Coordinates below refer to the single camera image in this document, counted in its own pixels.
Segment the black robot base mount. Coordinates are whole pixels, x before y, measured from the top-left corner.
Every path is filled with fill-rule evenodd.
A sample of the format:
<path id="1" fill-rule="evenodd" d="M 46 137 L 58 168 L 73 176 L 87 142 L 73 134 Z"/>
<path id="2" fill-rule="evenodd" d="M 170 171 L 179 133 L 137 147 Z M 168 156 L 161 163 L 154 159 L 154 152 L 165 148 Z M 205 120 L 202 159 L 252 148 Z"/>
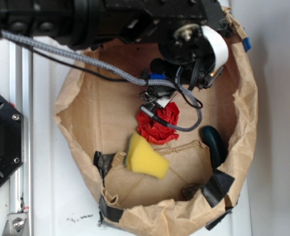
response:
<path id="1" fill-rule="evenodd" d="M 0 95 L 0 188 L 22 165 L 23 116 Z"/>

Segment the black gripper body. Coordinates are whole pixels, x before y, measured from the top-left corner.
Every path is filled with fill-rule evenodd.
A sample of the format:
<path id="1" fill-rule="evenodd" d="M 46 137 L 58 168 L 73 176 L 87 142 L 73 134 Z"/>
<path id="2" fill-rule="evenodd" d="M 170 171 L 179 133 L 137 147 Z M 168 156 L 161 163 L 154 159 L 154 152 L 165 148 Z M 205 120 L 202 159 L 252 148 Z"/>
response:
<path id="1" fill-rule="evenodd" d="M 228 60 L 229 26 L 225 23 L 218 29 L 193 23 L 178 29 L 159 27 L 152 36 L 162 58 L 152 60 L 151 71 L 189 89 L 211 87 Z"/>

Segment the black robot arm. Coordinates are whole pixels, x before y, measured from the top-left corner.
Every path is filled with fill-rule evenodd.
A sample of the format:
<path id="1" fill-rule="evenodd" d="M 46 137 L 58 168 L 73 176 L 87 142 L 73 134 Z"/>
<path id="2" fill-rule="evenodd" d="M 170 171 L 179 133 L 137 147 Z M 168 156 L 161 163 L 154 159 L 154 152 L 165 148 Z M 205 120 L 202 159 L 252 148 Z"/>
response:
<path id="1" fill-rule="evenodd" d="M 113 39 L 158 45 L 150 69 L 209 87 L 228 60 L 232 30 L 216 0 L 0 0 L 0 37 L 48 36 L 73 50 Z"/>

